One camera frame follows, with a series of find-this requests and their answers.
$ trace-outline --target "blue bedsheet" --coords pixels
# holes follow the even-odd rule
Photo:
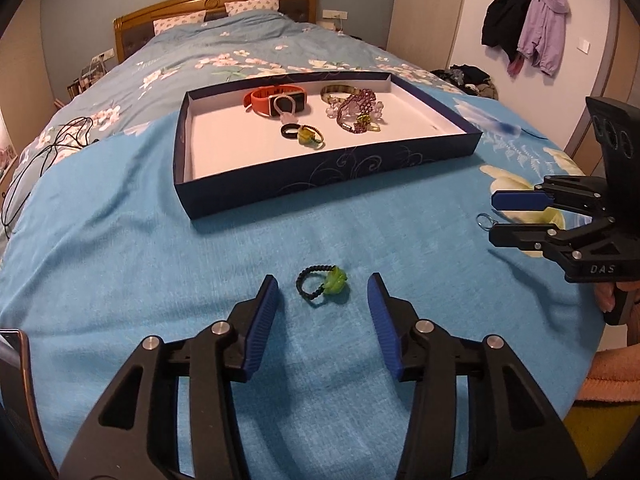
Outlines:
[[[388,67],[477,124],[476,154],[187,218],[172,186],[174,110],[185,90],[292,67],[358,66]],[[57,464],[143,337],[195,335],[254,296],[267,273],[282,302],[262,367],[234,386],[255,480],[393,477],[412,386],[395,384],[384,368],[366,302],[372,272],[453,335],[504,336],[556,410],[568,411],[603,329],[591,291],[565,283],[539,254],[492,248],[476,215],[490,212],[492,190],[530,189],[545,174],[577,168],[500,103],[436,84],[351,38],[248,12],[161,34],[52,124],[110,107],[90,132],[102,140],[68,148],[33,187],[0,270],[0,326],[30,337],[40,421]],[[23,193],[33,185],[25,182]],[[511,219],[584,222],[555,210]],[[344,268],[349,293],[303,301],[294,280],[313,264]],[[180,458],[190,472],[184,397],[180,410]],[[459,453],[455,472],[464,463]]]

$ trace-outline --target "shallow box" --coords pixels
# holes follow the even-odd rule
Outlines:
[[[300,124],[324,135],[312,150],[280,135],[242,99],[275,84],[305,88]],[[322,87],[370,88],[385,105],[380,132],[352,134],[326,115]],[[387,72],[311,72],[248,78],[187,92],[174,147],[174,185],[191,219],[383,171],[471,155],[481,132],[426,92]]]

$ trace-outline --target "pillow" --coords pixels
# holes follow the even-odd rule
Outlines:
[[[279,8],[280,0],[247,0],[245,2],[229,2],[225,4],[226,13],[229,16],[246,10],[278,10]]]
[[[173,18],[164,18],[162,20],[154,20],[154,34],[157,36],[161,32],[169,30],[176,25],[185,25],[186,23],[203,23],[206,10],[200,12],[192,12],[191,14],[183,14]]]

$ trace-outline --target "headboard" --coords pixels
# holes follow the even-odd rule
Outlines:
[[[137,10],[113,22],[116,54],[121,63],[154,36],[154,20],[206,10],[205,21],[226,16],[225,3],[244,0],[167,0]],[[280,0],[280,12],[296,22],[316,22],[316,0]]]

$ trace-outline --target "metal screw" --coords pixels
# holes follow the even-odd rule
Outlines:
[[[436,327],[431,321],[421,319],[415,324],[415,329],[421,334],[430,334],[431,332],[436,330]]]
[[[486,343],[489,345],[489,348],[499,350],[504,346],[504,339],[502,339],[499,335],[491,335],[486,339]]]
[[[226,321],[219,321],[211,325],[211,331],[216,335],[226,334],[229,330],[231,330],[231,325]]]
[[[155,350],[159,344],[160,340],[156,336],[150,335],[142,342],[142,348],[145,350]]]

